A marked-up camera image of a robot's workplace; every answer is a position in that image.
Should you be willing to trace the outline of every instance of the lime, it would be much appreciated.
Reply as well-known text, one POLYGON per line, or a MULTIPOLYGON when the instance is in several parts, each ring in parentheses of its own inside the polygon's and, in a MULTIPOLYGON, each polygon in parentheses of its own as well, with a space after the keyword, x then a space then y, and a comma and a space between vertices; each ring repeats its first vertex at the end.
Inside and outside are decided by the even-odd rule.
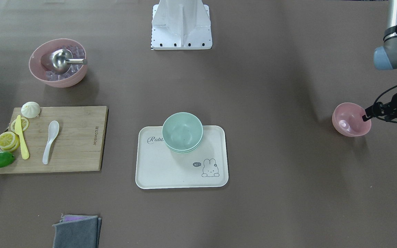
POLYGON ((0 151, 0 168, 10 165, 14 161, 14 156, 10 152, 0 151))

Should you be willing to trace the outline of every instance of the small pink bowl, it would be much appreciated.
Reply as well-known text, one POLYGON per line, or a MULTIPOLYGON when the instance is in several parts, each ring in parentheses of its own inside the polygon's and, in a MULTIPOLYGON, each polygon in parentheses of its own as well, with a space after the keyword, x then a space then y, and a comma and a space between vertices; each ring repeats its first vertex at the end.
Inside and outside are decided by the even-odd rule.
POLYGON ((365 110, 354 103, 345 102, 338 105, 332 114, 332 123, 342 135, 358 137, 370 131, 371 120, 363 121, 365 110))
POLYGON ((73 75, 70 77, 63 79, 63 80, 58 80, 58 81, 49 81, 47 79, 47 76, 45 73, 47 70, 42 66, 41 64, 41 57, 45 54, 54 52, 56 49, 62 46, 78 46, 82 49, 84 49, 85 52, 85 58, 87 58, 86 55, 86 50, 85 48, 79 44, 77 41, 73 41, 70 39, 56 39, 52 41, 48 41, 44 44, 42 44, 40 47, 38 47, 30 56, 29 60, 29 69, 31 74, 36 77, 39 81, 53 87, 57 88, 66 88, 75 85, 76 83, 79 83, 84 77, 85 74, 87 73, 87 65, 84 64, 81 66, 81 68, 73 75))

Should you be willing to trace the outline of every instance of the white tray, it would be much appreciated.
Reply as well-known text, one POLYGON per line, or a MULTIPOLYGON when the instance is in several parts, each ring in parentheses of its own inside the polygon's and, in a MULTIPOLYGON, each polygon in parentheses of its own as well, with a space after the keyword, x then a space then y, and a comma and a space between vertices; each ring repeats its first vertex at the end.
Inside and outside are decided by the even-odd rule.
POLYGON ((222 187, 229 179, 225 131, 203 126, 203 138, 192 152, 171 151, 162 138, 162 127, 139 132, 136 184, 143 189, 222 187))

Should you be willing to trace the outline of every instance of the white spoon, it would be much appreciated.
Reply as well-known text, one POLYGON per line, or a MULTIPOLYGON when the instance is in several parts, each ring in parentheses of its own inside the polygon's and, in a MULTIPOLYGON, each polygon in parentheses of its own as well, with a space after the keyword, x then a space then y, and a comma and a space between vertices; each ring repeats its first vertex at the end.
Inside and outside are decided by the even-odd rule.
POLYGON ((59 133, 59 122, 57 121, 50 122, 49 140, 47 141, 47 145, 45 146, 44 156, 42 157, 42 163, 44 165, 47 165, 49 163, 50 147, 52 146, 52 143, 56 139, 58 133, 59 133))

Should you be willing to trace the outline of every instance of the wooden cutting board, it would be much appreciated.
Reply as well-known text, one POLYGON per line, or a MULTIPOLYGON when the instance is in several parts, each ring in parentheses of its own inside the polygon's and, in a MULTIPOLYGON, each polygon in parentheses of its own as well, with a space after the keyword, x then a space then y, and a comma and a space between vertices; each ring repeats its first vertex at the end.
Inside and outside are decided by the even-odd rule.
MULTIPOLYGON (((21 108, 14 108, 10 123, 20 114, 21 108)), ((0 174, 99 171, 107 114, 107 106, 41 108, 38 117, 28 119, 30 125, 24 131, 30 158, 23 160, 21 149, 16 149, 15 161, 0 168, 0 174), (51 121, 59 122, 59 134, 50 150, 49 164, 44 165, 51 121)))

